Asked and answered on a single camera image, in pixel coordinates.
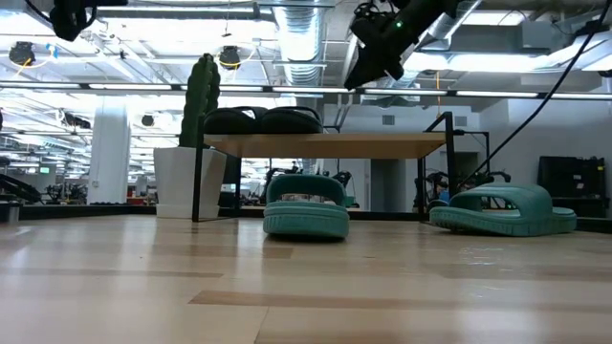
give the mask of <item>exposed pipe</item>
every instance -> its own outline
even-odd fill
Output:
[[[273,8],[278,23],[283,60],[318,62],[323,38],[323,10],[313,8]],[[318,85],[321,70],[316,66],[285,66],[285,76],[294,86]]]

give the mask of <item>black cable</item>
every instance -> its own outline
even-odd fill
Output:
[[[539,115],[540,112],[542,112],[542,109],[544,109],[544,106],[546,106],[546,104],[551,100],[551,98],[553,97],[555,92],[558,90],[558,88],[561,87],[561,84],[563,83],[565,78],[570,74],[570,72],[572,71],[572,68],[574,68],[574,65],[576,64],[576,62],[578,62],[578,60],[580,59],[580,56],[582,55],[582,53],[584,53],[584,51],[586,50],[586,47],[589,45],[589,43],[593,39],[593,36],[595,35],[595,33],[600,29],[601,24],[603,24],[603,20],[605,20],[605,16],[610,10],[610,5],[612,5],[612,0],[606,0],[605,6],[603,7],[603,10],[601,11],[601,15],[597,23],[593,26],[593,28],[591,29],[591,32],[588,34],[588,36],[584,40],[584,43],[582,43],[582,46],[580,46],[580,49],[578,50],[576,55],[572,58],[569,65],[567,65],[565,72],[563,72],[563,74],[561,75],[561,77],[559,78],[555,86],[553,86],[553,89],[548,93],[548,95],[546,95],[546,97],[544,98],[544,100],[542,100],[542,102],[539,104],[537,109],[535,109],[535,111],[532,113],[531,116],[529,116],[518,128],[516,128],[516,130],[514,130],[503,142],[501,142],[501,144],[499,144],[499,146],[495,148],[495,150],[489,155],[489,157],[486,158],[480,164],[480,166],[476,168],[475,171],[471,172],[471,174],[467,178],[465,178],[462,182],[459,183],[460,187],[463,184],[465,184],[469,179],[474,177],[474,175],[478,173],[478,171],[480,171],[489,161],[491,161],[491,159],[495,157],[495,155],[497,155],[497,153],[499,153],[499,151],[502,148],[504,148],[504,146],[508,144],[508,142],[514,139],[514,137],[518,133],[520,133],[527,126],[527,124],[529,124],[532,120],[534,120],[534,118],[536,118],[537,115]]]
[[[470,135],[471,135],[471,137],[472,137],[472,138],[473,138],[473,139],[474,139],[476,142],[478,142],[478,144],[480,144],[480,146],[481,146],[481,147],[483,147],[483,148],[487,149],[487,146],[486,146],[485,144],[483,144],[483,142],[481,142],[479,139],[477,139],[477,138],[476,138],[476,136],[475,136],[474,134],[470,134]]]
[[[32,9],[32,11],[36,12],[36,14],[38,14],[38,16],[40,16],[41,18],[43,18],[46,21],[51,23],[51,18],[46,16],[45,13],[43,13],[41,10],[39,10],[30,0],[26,0],[26,4],[28,4],[28,7],[30,7],[30,9]]]
[[[506,20],[506,18],[508,18],[508,17],[510,16],[510,14],[512,14],[512,13],[514,13],[514,12],[518,12],[518,13],[523,14],[523,18],[525,18],[525,21],[528,21],[528,20],[529,20],[529,17],[527,16],[527,14],[525,14],[525,12],[524,12],[524,11],[521,11],[521,10],[512,10],[512,11],[509,11],[508,13],[506,13],[506,15],[504,15],[504,16],[501,18],[501,20],[499,21],[499,23],[497,23],[497,26],[500,26],[500,25],[501,25],[501,23],[503,23],[503,22],[504,22],[504,20]]]

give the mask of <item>wooden floor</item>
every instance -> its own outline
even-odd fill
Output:
[[[612,236],[451,235],[152,216],[0,228],[0,343],[612,342]]]

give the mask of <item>white planter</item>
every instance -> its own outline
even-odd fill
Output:
[[[157,148],[153,151],[157,183],[157,216],[191,219],[195,148]],[[216,218],[226,169],[226,155],[205,149],[202,153],[200,218]]]

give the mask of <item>table top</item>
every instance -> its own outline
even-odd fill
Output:
[[[445,144],[444,133],[205,135],[204,142],[241,158],[418,159]]]

